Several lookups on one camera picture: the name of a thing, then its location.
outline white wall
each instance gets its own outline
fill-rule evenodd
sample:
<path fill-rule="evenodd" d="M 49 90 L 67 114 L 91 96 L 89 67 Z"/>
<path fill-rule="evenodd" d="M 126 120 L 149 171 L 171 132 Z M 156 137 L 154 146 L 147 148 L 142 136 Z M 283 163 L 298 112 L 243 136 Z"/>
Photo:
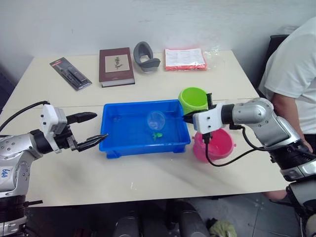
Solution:
<path fill-rule="evenodd" d="M 144 40 L 154 52 L 219 44 L 255 79 L 269 36 L 315 15 L 315 0 L 1 0 L 0 66 L 18 81 L 34 56 Z"/>

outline blue plastic tray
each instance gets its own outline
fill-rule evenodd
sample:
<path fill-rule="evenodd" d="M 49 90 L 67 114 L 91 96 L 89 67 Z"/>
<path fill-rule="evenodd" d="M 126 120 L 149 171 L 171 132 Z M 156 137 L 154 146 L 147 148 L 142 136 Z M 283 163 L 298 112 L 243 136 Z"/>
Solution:
<path fill-rule="evenodd" d="M 147 124 L 147 116 L 152 111 L 165 115 L 162 137 L 154 140 Z M 103 108 L 101 134 L 109 136 L 100 143 L 99 150 L 107 153 L 107 158 L 120 156 L 185 151 L 190 143 L 187 125 L 182 120 L 182 107 L 178 100 L 164 100 L 138 103 L 106 104 Z"/>

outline pink bowl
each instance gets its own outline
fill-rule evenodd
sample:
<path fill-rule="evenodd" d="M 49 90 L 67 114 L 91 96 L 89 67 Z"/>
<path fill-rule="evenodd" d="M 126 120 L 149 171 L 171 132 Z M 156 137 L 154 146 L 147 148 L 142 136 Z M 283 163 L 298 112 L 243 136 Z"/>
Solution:
<path fill-rule="evenodd" d="M 236 146 L 230 134 L 221 128 L 212 132 L 212 136 L 213 138 L 208 144 L 208 157 L 211 160 L 217 160 L 229 156 L 234 146 Z M 202 134 L 197 132 L 193 139 L 195 141 L 193 145 L 194 154 L 199 160 L 208 162 L 205 156 L 205 144 L 202 141 Z"/>

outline white table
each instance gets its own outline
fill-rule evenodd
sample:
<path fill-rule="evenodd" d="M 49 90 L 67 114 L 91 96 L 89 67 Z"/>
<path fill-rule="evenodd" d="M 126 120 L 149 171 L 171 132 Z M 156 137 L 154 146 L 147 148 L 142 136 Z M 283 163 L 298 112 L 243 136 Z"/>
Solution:
<path fill-rule="evenodd" d="M 63 107 L 67 115 L 84 111 L 98 114 L 97 118 L 85 123 L 72 124 L 75 138 L 83 141 L 100 132 L 105 103 L 175 99 L 187 86 L 199 86 L 213 92 L 218 100 L 215 103 L 221 102 L 220 99 L 244 102 L 256 97 L 234 55 L 230 51 L 222 52 L 222 55 L 225 67 L 214 71 L 168 73 L 161 68 L 152 75 L 135 72 L 135 85 L 111 88 L 101 88 L 97 83 L 97 56 L 67 57 L 94 82 L 79 92 L 75 92 L 47 65 L 56 58 L 36 58 L 1 114 L 0 124 L 18 109 L 49 99 L 54 106 Z M 27 83 L 38 93 L 22 90 Z M 41 109 L 25 112 L 2 134 L 21 134 L 40 128 L 40 112 Z M 188 129 L 193 136 L 195 132 L 191 124 L 188 124 Z M 230 131 L 230 134 L 237 146 L 228 158 L 220 162 L 227 162 L 250 149 L 240 131 Z M 251 141 L 259 145 L 250 129 L 248 134 Z M 278 166 L 270 162 L 268 153 L 253 152 L 231 165 L 217 168 L 198 161 L 192 146 L 193 142 L 182 154 L 145 154 L 118 159 L 106 159 L 106 154 L 97 147 L 81 153 L 68 149 L 61 154 L 46 154 L 32 165 L 27 199 L 43 199 L 42 206 L 78 205 L 263 192 L 284 189 L 287 185 Z"/>

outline white shirt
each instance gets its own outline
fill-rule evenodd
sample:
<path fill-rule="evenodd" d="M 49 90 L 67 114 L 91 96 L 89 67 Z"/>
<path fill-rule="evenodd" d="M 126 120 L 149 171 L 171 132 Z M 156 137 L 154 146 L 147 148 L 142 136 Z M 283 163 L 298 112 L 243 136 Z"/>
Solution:
<path fill-rule="evenodd" d="M 295 98 L 304 134 L 316 134 L 316 17 L 289 35 L 269 58 L 259 90 Z"/>

